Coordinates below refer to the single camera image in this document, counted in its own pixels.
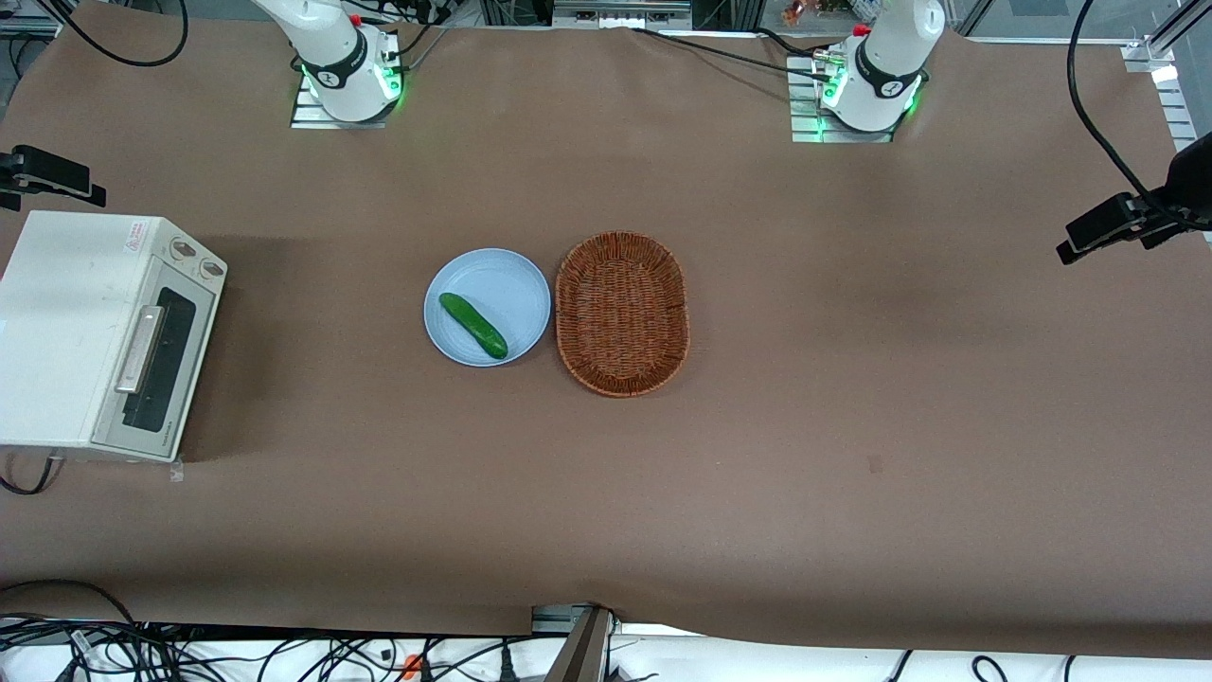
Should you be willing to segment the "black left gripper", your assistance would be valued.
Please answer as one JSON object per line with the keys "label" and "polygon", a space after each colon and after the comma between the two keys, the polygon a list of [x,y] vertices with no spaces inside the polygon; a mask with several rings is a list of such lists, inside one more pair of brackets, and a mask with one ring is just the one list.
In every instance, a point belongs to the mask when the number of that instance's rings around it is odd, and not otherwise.
{"label": "black left gripper", "polygon": [[1140,225],[1143,250],[1155,250],[1189,230],[1210,233],[1211,220],[1211,134],[1204,134],[1170,160],[1166,180],[1151,197],[1167,212],[1147,220],[1148,208],[1133,195],[1121,191],[1087,210],[1065,227],[1065,241],[1056,247],[1065,267],[1096,250],[1133,241]]}

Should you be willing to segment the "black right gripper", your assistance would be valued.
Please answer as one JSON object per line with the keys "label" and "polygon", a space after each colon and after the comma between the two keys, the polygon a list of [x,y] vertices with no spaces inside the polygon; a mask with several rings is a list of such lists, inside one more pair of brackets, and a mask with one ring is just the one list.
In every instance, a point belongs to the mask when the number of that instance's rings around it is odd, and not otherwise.
{"label": "black right gripper", "polygon": [[0,208],[22,210],[22,197],[39,193],[75,197],[90,206],[105,207],[107,190],[91,180],[85,165],[36,147],[13,147],[13,153],[0,153]]}

